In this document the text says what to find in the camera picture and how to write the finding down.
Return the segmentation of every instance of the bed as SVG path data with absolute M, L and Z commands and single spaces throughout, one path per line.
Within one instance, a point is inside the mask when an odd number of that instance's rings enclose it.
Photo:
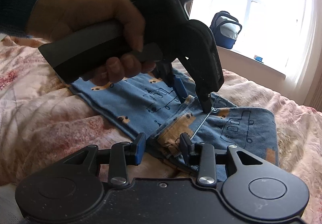
M 44 60 L 40 39 L 5 37 L 0 42 L 0 186 L 24 177 L 83 146 L 110 148 L 128 138 L 61 83 Z M 186 73 L 180 62 L 173 66 Z M 227 70 L 219 95 L 237 106 L 262 107 L 275 115 L 279 163 L 309 187 L 302 216 L 322 223 L 322 113 Z M 100 178 L 105 179 L 107 166 Z M 180 177 L 145 154 L 129 177 Z

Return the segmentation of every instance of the hand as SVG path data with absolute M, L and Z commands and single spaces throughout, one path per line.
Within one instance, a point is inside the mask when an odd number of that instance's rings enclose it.
M 26 32 L 49 41 L 59 40 L 72 32 L 108 19 L 124 25 L 124 37 L 137 51 L 143 48 L 145 21 L 130 0 L 38 0 L 29 18 Z M 147 73 L 154 62 L 140 63 L 133 55 L 112 57 L 97 68 L 92 81 L 98 86 L 116 83 L 124 77 Z

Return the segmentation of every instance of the silver bolt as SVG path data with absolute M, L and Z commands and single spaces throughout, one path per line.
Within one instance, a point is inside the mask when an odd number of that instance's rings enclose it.
M 167 186 L 168 186 L 168 184 L 166 184 L 164 182 L 159 183 L 160 188 L 166 188 Z
M 114 185 L 123 185 L 126 183 L 126 179 L 123 177 L 113 177 L 111 178 L 111 183 Z
M 209 177 L 209 176 L 200 177 L 198 179 L 198 181 L 200 183 L 202 183 L 202 184 L 205 184 L 205 185 L 210 185 L 210 184 L 213 184 L 215 182 L 215 180 L 212 177 Z

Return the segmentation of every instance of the sleeve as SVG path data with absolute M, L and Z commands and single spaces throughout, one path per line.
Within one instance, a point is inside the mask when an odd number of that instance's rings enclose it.
M 26 37 L 25 27 L 37 0 L 0 0 L 0 33 Z

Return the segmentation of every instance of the folded blue clothing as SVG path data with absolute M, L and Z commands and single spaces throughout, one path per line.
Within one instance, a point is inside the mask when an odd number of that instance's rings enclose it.
M 194 174 L 179 151 L 180 134 L 192 142 L 211 143 L 216 149 L 237 145 L 278 165 L 274 115 L 262 108 L 237 107 L 212 93 L 213 108 L 202 112 L 191 78 L 174 70 L 181 78 L 188 97 L 180 103 L 175 92 L 151 73 L 103 87 L 78 79 L 70 90 L 106 117 L 133 140 L 140 132 L 147 137 L 147 152 L 166 163 Z M 223 166 L 217 166 L 218 181 L 226 179 Z

